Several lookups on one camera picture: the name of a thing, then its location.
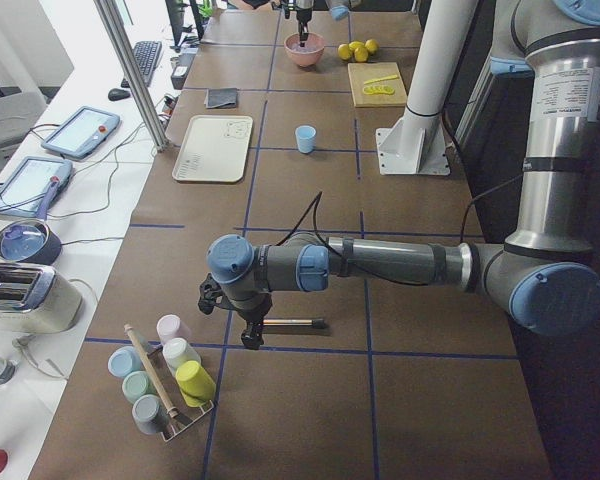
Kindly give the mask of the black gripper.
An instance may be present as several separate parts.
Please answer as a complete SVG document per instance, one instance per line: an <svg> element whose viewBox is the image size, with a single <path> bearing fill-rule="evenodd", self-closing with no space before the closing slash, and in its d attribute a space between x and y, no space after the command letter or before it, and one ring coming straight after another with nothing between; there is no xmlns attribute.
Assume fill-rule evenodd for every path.
<svg viewBox="0 0 600 480"><path fill-rule="evenodd" d="M313 8L313 0L282 0L284 17L289 19L291 13L294 12L299 24L306 25L311 21Z"/></svg>
<svg viewBox="0 0 600 480"><path fill-rule="evenodd" d="M249 292L246 300L232 299L210 273L199 286L198 309L210 315L215 308L234 311L246 323L241 341L246 349L258 350L263 344L264 317L272 307L269 293Z"/></svg>

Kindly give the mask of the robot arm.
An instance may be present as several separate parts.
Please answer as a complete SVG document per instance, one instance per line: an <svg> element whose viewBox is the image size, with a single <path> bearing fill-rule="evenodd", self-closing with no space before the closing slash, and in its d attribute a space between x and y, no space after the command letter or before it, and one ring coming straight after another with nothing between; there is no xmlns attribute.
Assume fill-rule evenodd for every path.
<svg viewBox="0 0 600 480"><path fill-rule="evenodd" d="M241 339L258 349L275 291L322 291L330 276L408 286L455 284L489 297L545 336L600 316L600 277L579 220L589 151L600 113L600 1L500 1L491 70L534 75L516 230L502 244L455 247L293 231L275 245L238 235L215 240L199 309L233 310Z"/></svg>
<svg viewBox="0 0 600 480"><path fill-rule="evenodd" d="M281 0L280 5L286 17L294 12L299 23L308 24L314 11L328 11L338 21L345 18L357 3L346 0Z"/></svg>

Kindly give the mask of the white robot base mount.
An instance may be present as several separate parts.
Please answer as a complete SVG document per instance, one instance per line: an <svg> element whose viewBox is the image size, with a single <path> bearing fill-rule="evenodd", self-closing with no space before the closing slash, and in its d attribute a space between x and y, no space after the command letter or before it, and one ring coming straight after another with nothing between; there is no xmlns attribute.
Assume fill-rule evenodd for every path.
<svg viewBox="0 0 600 480"><path fill-rule="evenodd" d="M450 173L441 113L477 6L431 2L404 113L393 127L376 130L382 175Z"/></svg>

